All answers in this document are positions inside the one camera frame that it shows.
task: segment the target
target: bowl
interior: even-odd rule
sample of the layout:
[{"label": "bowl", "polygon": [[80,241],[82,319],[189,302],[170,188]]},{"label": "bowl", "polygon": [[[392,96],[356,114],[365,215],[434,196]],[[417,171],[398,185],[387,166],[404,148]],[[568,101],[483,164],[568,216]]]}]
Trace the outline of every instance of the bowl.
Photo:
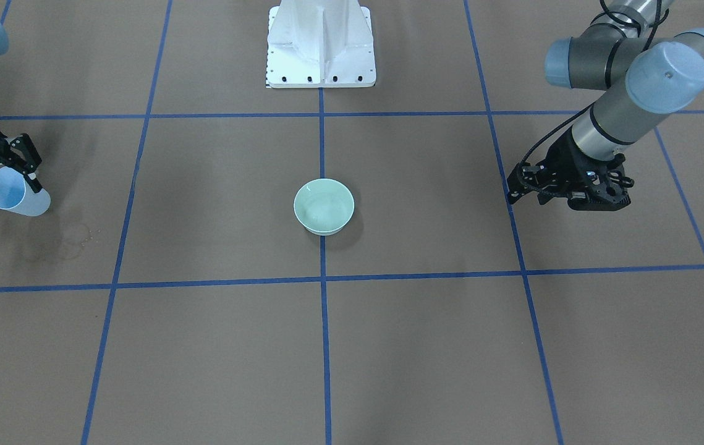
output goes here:
[{"label": "bowl", "polygon": [[312,180],[294,197],[294,214],[312,234],[337,234],[352,219],[352,213],[352,192],[334,179]]}]

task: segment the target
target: white pedestal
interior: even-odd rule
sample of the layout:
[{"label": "white pedestal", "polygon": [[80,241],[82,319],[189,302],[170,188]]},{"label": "white pedestal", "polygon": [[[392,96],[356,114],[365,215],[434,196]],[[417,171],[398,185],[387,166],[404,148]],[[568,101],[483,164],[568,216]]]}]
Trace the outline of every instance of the white pedestal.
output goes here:
[{"label": "white pedestal", "polygon": [[269,11],[266,84],[355,88],[376,82],[371,11],[357,0],[283,0]]}]

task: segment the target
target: translucent cup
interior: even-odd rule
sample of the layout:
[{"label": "translucent cup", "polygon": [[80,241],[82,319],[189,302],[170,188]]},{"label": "translucent cup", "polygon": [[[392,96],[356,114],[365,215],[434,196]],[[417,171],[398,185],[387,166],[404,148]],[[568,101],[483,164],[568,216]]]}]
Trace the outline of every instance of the translucent cup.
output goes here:
[{"label": "translucent cup", "polygon": [[0,168],[0,209],[25,216],[38,216],[49,208],[46,190],[33,193],[20,172],[11,167]]}]

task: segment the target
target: black cable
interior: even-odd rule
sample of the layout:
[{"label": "black cable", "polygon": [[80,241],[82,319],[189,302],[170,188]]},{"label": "black cable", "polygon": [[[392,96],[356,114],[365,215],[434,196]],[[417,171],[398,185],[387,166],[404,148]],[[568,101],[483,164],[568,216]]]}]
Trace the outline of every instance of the black cable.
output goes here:
[{"label": "black cable", "polygon": [[662,0],[656,0],[656,14],[654,14],[654,25],[649,25],[651,28],[651,33],[648,34],[648,40],[646,40],[646,45],[643,46],[643,51],[646,51],[649,47],[651,47],[651,42],[654,41],[654,36],[656,36],[657,29],[659,29],[659,26],[662,25],[662,22],[665,22],[665,19],[668,17],[668,14],[670,14],[670,11],[670,9],[665,11],[665,17],[660,19],[660,15],[662,15]]},{"label": "black cable", "polygon": [[601,10],[604,11],[604,14],[607,14],[607,17],[609,17],[609,19],[611,19],[613,22],[616,22],[616,23],[618,23],[618,25],[621,25],[621,26],[626,26],[627,28],[636,28],[637,33],[640,34],[640,24],[639,23],[624,22],[620,18],[615,17],[613,12],[610,11],[609,8],[607,7],[607,5],[605,4],[604,0],[600,0],[600,6],[601,6]]},{"label": "black cable", "polygon": [[569,125],[572,121],[574,121],[574,119],[577,119],[578,117],[580,117],[580,116],[582,116],[583,114],[585,114],[585,112],[588,111],[589,109],[591,109],[592,106],[594,106],[594,104],[588,105],[588,106],[585,107],[584,109],[581,109],[580,112],[578,112],[578,113],[575,114],[574,116],[572,116],[572,117],[566,119],[566,121],[564,121],[563,124],[558,125],[557,127],[555,127],[555,129],[552,130],[552,132],[549,132],[549,133],[547,133],[543,138],[538,139],[538,142],[537,142],[536,144],[534,144],[532,147],[530,147],[530,150],[527,150],[527,154],[525,154],[525,156],[522,158],[522,160],[519,161],[519,164],[516,164],[516,168],[517,168],[517,175],[516,175],[516,178],[519,180],[519,183],[520,183],[525,189],[532,190],[532,191],[538,193],[539,195],[550,195],[550,196],[553,197],[553,198],[567,198],[567,197],[569,197],[568,195],[563,194],[563,193],[550,192],[549,190],[541,189],[541,188],[536,187],[535,185],[530,185],[530,184],[528,184],[527,181],[525,180],[524,175],[522,175],[522,168],[524,168],[525,164],[527,164],[527,158],[529,158],[530,155],[532,155],[533,152],[534,152],[542,143],[544,143],[545,141],[547,141],[547,139],[553,137],[553,135],[554,135],[555,133],[560,132],[560,130],[563,129],[563,127],[565,127],[566,125]]}]

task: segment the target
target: plastic cup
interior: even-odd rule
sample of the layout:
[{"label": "plastic cup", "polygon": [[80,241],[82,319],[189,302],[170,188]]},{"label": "plastic cup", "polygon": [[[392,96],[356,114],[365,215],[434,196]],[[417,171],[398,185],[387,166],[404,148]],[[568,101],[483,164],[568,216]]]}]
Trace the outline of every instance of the plastic cup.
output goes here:
[{"label": "plastic cup", "polygon": [[294,197],[294,214],[312,234],[337,234],[352,219],[352,213],[352,192],[334,179],[312,180]]},{"label": "plastic cup", "polygon": [[20,172],[11,167],[0,168],[0,209],[38,216],[49,208],[49,193],[41,189],[33,193],[33,189],[25,181]]}]

